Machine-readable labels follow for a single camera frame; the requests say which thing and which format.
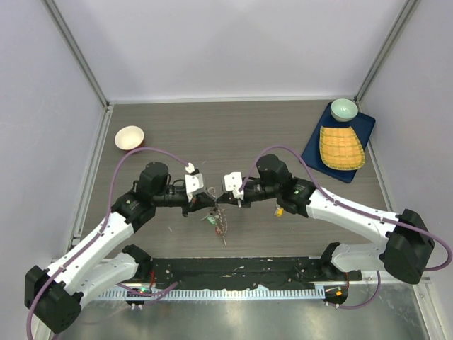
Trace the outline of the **large silver keyring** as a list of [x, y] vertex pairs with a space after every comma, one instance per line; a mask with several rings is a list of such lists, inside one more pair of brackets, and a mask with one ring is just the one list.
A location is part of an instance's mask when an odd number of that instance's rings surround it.
[[214, 187], [209, 187], [207, 189], [207, 194], [210, 198], [214, 200], [214, 206], [210, 208], [209, 212], [204, 216], [201, 221], [207, 221], [207, 218], [209, 216], [212, 216], [216, 219], [217, 224], [212, 225], [214, 226], [214, 230], [217, 228], [222, 231], [222, 235], [218, 235], [224, 244], [225, 247], [227, 247], [227, 240], [226, 240], [226, 234], [228, 231], [228, 223], [227, 223], [227, 217], [224, 211], [224, 208], [221, 208], [217, 202], [217, 194], [216, 194], [216, 189]]

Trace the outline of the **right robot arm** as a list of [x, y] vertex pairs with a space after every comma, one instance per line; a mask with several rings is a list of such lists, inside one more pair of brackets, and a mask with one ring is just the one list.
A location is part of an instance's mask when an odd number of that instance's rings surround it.
[[365, 244], [330, 243], [319, 269], [334, 280], [344, 272], [386, 271], [411, 285], [420, 282], [435, 248], [421, 216], [409, 209], [401, 214], [369, 208], [341, 198], [313, 182], [293, 176], [274, 154], [262, 156], [259, 176], [245, 179], [241, 172], [224, 175], [220, 203], [249, 208], [252, 203], [275, 199], [285, 212], [323, 220], [365, 239]]

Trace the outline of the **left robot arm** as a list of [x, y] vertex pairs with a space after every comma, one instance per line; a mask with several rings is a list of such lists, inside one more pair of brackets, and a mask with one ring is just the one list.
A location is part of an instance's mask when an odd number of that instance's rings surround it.
[[213, 205], [199, 169], [187, 164], [185, 170], [183, 179], [171, 183], [164, 163], [147, 164], [132, 188], [109, 203], [105, 217], [74, 248], [47, 268], [32, 267], [25, 275], [27, 323], [37, 318], [60, 334], [105, 289], [130, 278], [144, 282], [151, 273], [151, 257], [136, 246], [127, 246], [106, 264], [101, 261], [150, 221], [157, 208], [180, 208], [187, 216]]

